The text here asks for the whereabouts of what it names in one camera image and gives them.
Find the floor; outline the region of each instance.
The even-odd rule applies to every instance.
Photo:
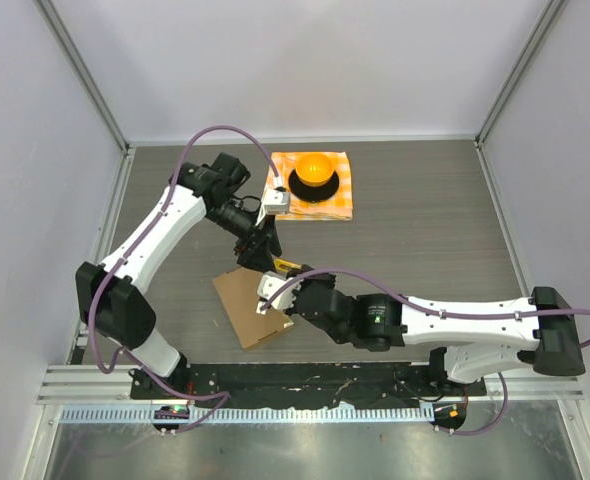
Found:
[[[353,174],[350,222],[279,222],[284,258],[368,273],[399,292],[452,301],[515,298],[520,291],[472,141],[273,144],[273,151],[346,151]],[[138,148],[115,234],[125,240],[155,205],[181,148]],[[189,160],[211,163],[220,151],[253,174],[242,193],[261,194],[267,165],[252,145],[196,147]],[[212,278],[236,268],[234,238],[204,220],[158,271],[147,299],[158,329],[192,362],[315,362],[425,359],[427,348],[387,353],[336,346],[305,321],[244,352]],[[340,278],[347,294],[369,285]],[[102,342],[104,357],[114,346]],[[86,362],[92,361],[86,355]]]
[[[466,429],[488,424],[499,402],[472,407]],[[61,425],[46,478],[582,478],[555,401],[512,402],[496,429],[468,438],[423,423],[205,426],[176,438],[151,432],[145,424]]]

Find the cloth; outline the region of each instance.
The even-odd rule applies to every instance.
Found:
[[[297,160],[310,152],[274,152],[273,162],[284,180],[284,187],[290,192],[288,176],[295,170]],[[278,220],[351,220],[353,218],[353,188],[351,167],[345,152],[323,152],[333,162],[339,176],[339,189],[328,200],[310,203],[300,200],[291,193],[291,207],[286,215],[277,215]],[[275,188],[273,170],[268,169],[265,188]]]

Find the yellow bowl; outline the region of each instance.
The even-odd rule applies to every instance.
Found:
[[[295,173],[309,187],[321,187],[331,179],[334,172],[333,161],[323,153],[302,155],[295,164]]]

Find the wall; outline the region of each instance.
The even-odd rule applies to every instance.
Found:
[[[472,135],[547,2],[54,3],[127,138],[184,143]]]
[[[590,0],[569,2],[487,151],[531,285],[590,308]]]
[[[0,479],[19,478],[119,152],[33,2],[0,2]]]

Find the cardboard box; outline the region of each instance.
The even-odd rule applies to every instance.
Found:
[[[256,313],[260,272],[238,268],[213,279],[215,289],[233,324],[239,343],[250,350],[293,328],[283,313],[270,309],[266,315]]]

